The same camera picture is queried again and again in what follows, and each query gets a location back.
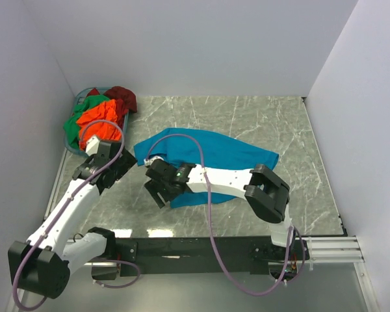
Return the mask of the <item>blue t shirt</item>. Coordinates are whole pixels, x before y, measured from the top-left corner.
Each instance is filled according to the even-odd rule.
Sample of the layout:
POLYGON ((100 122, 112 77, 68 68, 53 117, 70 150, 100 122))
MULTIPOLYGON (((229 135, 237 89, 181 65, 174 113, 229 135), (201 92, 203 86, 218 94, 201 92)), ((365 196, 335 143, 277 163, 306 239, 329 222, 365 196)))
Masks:
POLYGON ((273 170, 279 154, 268 151, 220 133, 201 129, 166 128, 160 133, 134 145, 135 158, 139 166, 145 158, 158 155, 175 167, 181 163, 200 164, 200 153, 195 142, 200 144, 206 167, 226 170, 252 169, 264 164, 273 170))

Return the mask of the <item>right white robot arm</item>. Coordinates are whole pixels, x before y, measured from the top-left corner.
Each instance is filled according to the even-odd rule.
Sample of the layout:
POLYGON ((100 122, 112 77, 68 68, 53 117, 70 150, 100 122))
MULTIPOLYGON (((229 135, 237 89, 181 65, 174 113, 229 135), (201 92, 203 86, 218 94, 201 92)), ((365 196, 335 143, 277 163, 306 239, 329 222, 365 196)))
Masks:
POLYGON ((149 177, 144 186, 160 208, 183 194, 210 192, 241 198, 268 224, 272 244, 285 248, 291 245, 290 188, 267 166, 228 170, 184 162, 176 168, 158 156, 145 160, 144 165, 149 177))

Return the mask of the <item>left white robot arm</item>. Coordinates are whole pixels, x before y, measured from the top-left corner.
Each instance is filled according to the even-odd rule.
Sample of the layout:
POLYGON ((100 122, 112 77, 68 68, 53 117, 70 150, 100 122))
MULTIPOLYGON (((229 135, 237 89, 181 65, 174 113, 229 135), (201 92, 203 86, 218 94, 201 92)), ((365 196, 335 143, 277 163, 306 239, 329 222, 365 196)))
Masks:
POLYGON ((93 227, 78 242, 68 242, 82 217, 104 190, 122 178, 137 160, 122 142, 101 141, 97 151, 78 166, 68 189, 44 223, 25 242, 8 250, 13 289, 23 289, 55 299, 70 276, 98 257, 116 259, 113 231, 93 227))

